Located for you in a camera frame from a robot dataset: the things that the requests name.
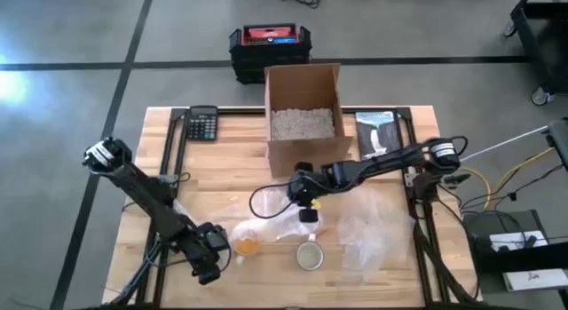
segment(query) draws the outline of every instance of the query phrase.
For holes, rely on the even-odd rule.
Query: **orange liquid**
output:
[[[252,239],[235,240],[233,246],[235,252],[238,254],[242,256],[252,256],[258,252],[260,242]]]

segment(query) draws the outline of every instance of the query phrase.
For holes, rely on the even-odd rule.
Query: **black equipment box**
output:
[[[264,83],[264,68],[310,63],[312,48],[308,29],[295,24],[254,25],[236,29],[229,52],[237,81]]]

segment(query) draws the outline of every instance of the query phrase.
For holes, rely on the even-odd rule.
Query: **calculator keypad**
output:
[[[217,118],[214,115],[199,115],[189,119],[187,138],[190,140],[215,140]]]

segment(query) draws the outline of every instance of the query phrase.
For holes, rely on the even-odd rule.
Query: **wheel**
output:
[[[536,106],[546,105],[552,100],[554,100],[554,95],[544,91],[542,87],[532,92],[531,101]]]
[[[515,23],[513,22],[513,20],[510,20],[505,26],[505,30],[503,30],[503,35],[509,38],[516,33],[517,33],[517,27],[515,27]]]

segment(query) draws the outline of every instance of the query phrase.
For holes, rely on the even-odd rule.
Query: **black cart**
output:
[[[540,81],[531,101],[542,106],[568,91],[568,3],[528,1],[520,0],[515,6],[504,35],[518,33]],[[539,23],[543,27],[537,30],[535,24]]]

